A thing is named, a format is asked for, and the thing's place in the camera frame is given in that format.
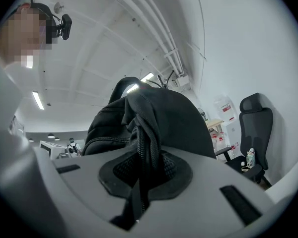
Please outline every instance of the neck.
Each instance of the neck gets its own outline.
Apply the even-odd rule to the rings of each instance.
[[[6,68],[9,64],[13,63],[13,56],[8,54],[8,29],[7,26],[2,26],[0,29],[0,65],[2,68]]]

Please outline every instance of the chair seat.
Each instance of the chair seat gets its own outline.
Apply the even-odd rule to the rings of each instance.
[[[238,171],[239,173],[243,174],[243,173],[245,173],[242,171],[242,166],[241,166],[241,163],[243,161],[246,163],[246,158],[244,156],[238,156],[238,157],[226,162],[226,164],[229,165],[234,170]]]

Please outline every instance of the red label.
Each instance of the red label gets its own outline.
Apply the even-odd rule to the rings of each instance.
[[[227,111],[227,110],[230,110],[230,106],[226,107],[223,109],[223,112]]]

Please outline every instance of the black velcro strip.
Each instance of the black velcro strip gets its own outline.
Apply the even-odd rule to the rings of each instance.
[[[80,167],[78,165],[70,165],[66,167],[56,168],[56,171],[59,172],[59,174],[62,174],[76,169],[80,169]]]
[[[220,188],[220,191],[245,225],[249,225],[262,216],[234,186],[225,186]]]

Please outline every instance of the ceiling light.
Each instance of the ceiling light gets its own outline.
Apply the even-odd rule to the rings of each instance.
[[[29,69],[33,68],[33,56],[26,56],[26,67]]]
[[[146,82],[148,79],[151,79],[153,77],[153,74],[150,72],[147,76],[145,76],[143,79],[141,79],[142,82]]]
[[[44,107],[43,107],[43,105],[42,105],[42,103],[41,103],[41,100],[40,100],[40,97],[39,97],[39,93],[36,92],[36,91],[33,91],[33,96],[34,96],[34,98],[35,98],[36,103],[37,103],[38,106],[39,106],[39,109],[44,110]]]
[[[135,89],[138,88],[138,85],[134,85],[132,88],[130,88],[127,93],[130,93],[131,91],[134,91]]]

